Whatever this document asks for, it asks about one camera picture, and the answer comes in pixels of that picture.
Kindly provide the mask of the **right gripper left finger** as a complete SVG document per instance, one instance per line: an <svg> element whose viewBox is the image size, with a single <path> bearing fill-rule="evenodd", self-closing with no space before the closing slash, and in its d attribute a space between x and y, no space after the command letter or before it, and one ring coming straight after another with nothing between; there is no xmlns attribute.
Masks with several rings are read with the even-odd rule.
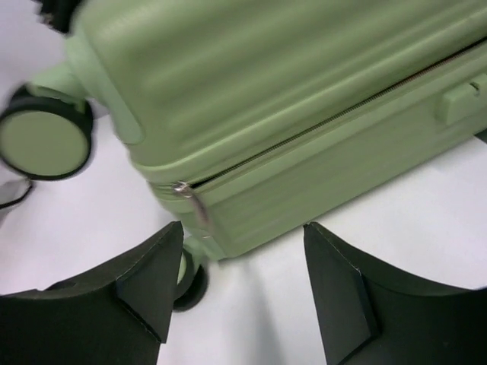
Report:
<svg viewBox="0 0 487 365"><path fill-rule="evenodd" d="M182 254L172 222L143 243L45 290L1 298L3 364L155 364Z"/></svg>

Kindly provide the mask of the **green suitcase blue lining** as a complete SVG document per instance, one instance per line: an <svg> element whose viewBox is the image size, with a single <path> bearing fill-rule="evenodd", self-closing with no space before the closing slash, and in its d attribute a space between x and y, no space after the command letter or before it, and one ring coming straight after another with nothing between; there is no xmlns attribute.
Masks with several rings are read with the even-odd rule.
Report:
<svg viewBox="0 0 487 365"><path fill-rule="evenodd" d="M42 1L65 58L1 114L1 159L80 173L92 102L188 231L173 308L241 256L486 127L484 1Z"/></svg>

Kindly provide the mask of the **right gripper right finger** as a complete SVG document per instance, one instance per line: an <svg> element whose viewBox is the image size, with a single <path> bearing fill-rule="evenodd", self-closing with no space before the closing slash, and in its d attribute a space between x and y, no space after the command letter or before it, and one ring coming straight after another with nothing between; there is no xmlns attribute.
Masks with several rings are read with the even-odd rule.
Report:
<svg viewBox="0 0 487 365"><path fill-rule="evenodd" d="M316 222L304 251L328 364L484 364L486 289L390 265Z"/></svg>

